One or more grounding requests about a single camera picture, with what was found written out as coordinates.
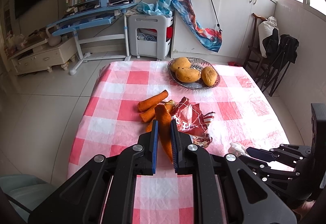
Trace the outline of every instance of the drawer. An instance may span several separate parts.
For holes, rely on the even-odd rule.
[[[53,65],[59,65],[64,64],[62,57],[60,55],[60,50],[50,50],[47,52],[43,52],[40,54],[37,54],[33,56],[35,60],[35,64],[38,68],[44,67],[44,66],[53,66]]]
[[[28,57],[25,59],[20,59],[18,61],[18,71],[19,72],[25,72],[31,69],[35,68],[35,62],[33,60],[33,57]]]

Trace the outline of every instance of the silver screw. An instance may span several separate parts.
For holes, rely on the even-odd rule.
[[[142,146],[140,144],[136,144],[136,145],[132,146],[132,149],[134,151],[141,151],[142,150]]]
[[[195,144],[190,144],[188,145],[188,150],[192,150],[192,151],[198,150],[198,146]]]
[[[94,161],[95,162],[102,162],[102,161],[104,161],[104,156],[103,155],[96,155],[94,157]]]
[[[229,162],[234,162],[236,157],[233,154],[228,154],[225,157]]]

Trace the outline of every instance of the checkered tablecloth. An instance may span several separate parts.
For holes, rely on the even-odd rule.
[[[203,114],[216,112],[209,125],[213,142],[207,151],[224,156],[231,142],[270,149],[288,144],[283,128],[265,96],[242,67],[214,65],[220,84],[189,90],[171,80],[165,61],[113,62],[103,68],[80,122],[69,158],[68,177],[96,154],[120,154],[136,144],[147,124],[137,104],[167,90],[167,99],[184,96],[200,103]],[[177,177],[158,144],[154,176],[137,178],[133,223],[193,223],[191,176]]]

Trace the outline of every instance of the carrot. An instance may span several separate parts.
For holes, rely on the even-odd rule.
[[[157,104],[153,105],[150,109],[148,109],[147,111],[140,113],[140,117],[141,119],[146,123],[148,121],[150,121],[151,119],[153,119],[155,117],[155,110],[154,108],[157,106]]]
[[[142,102],[138,103],[138,110],[139,112],[144,112],[148,109],[150,109],[153,105],[158,104],[168,96],[168,92],[164,90],[160,94],[157,94],[155,96],[152,96],[151,98],[148,98]]]
[[[171,135],[170,135],[170,122],[171,115],[167,112],[164,105],[157,105],[155,107],[155,116],[159,122],[159,139],[162,144],[163,150],[173,163]]]
[[[170,100],[169,102],[164,104],[166,107],[166,110],[168,113],[170,113],[175,105],[175,102],[173,100]],[[154,117],[151,122],[148,124],[148,126],[146,127],[146,132],[151,132],[152,131],[152,125],[153,125],[153,120],[156,119],[156,117]]]

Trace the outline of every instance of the crumpled red packaging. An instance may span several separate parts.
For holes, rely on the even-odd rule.
[[[183,97],[171,112],[171,117],[177,123],[178,131],[191,135],[193,143],[203,148],[207,148],[213,141],[207,130],[214,116],[215,112],[203,115],[199,104],[191,104],[186,97]]]

